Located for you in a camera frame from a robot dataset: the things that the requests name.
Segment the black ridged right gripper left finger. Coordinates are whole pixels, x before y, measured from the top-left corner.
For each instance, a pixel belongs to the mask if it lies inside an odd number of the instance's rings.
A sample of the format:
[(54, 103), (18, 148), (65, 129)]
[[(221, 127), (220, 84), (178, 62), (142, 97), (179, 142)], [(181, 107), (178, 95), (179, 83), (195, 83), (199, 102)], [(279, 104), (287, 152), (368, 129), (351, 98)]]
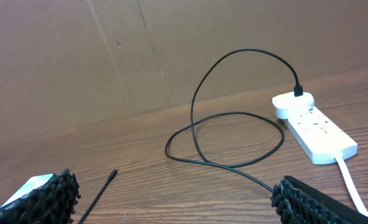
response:
[(81, 197), (75, 174), (68, 169), (0, 208), (0, 224), (68, 224)]

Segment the black ridged right gripper right finger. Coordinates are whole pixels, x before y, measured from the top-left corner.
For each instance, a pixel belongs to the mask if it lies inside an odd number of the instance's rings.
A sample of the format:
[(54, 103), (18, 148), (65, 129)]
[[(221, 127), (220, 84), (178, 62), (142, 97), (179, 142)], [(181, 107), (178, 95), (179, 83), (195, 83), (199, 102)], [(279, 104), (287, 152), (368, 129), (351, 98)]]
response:
[(282, 224), (368, 224), (368, 217), (289, 175), (275, 185), (271, 205)]

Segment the blue Galaxy smartphone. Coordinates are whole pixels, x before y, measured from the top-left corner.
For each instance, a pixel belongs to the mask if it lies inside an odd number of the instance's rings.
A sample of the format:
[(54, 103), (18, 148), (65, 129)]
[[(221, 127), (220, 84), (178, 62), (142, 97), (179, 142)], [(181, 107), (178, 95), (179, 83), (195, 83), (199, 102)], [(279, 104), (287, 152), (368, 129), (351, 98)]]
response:
[(9, 203), (23, 197), (34, 189), (38, 189), (39, 187), (46, 184), (55, 174), (42, 174), (36, 175), (28, 179), (6, 202), (1, 205), (1, 208), (8, 205)]

